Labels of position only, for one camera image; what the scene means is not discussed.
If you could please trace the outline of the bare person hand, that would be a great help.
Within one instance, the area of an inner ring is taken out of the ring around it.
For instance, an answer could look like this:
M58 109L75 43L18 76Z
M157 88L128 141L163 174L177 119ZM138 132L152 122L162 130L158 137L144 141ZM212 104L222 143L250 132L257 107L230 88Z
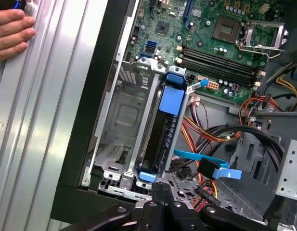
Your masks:
M0 62L27 49L27 42L36 34L34 24L35 19L23 10L0 11Z

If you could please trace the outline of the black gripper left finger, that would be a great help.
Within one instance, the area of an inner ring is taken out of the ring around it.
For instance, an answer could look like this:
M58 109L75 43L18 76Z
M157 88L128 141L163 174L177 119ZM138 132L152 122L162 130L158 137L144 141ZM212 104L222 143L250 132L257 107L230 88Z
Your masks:
M142 201L133 208L114 205L102 212L71 224L63 231L162 231L162 190L164 183L152 184L152 200Z

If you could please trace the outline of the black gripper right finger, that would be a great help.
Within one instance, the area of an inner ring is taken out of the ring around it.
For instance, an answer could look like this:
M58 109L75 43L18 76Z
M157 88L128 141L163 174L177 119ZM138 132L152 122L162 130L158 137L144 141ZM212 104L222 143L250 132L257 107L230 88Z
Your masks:
M174 199L169 184L163 184L165 221L169 231L270 231L259 222L230 210L208 204L195 212L184 202Z

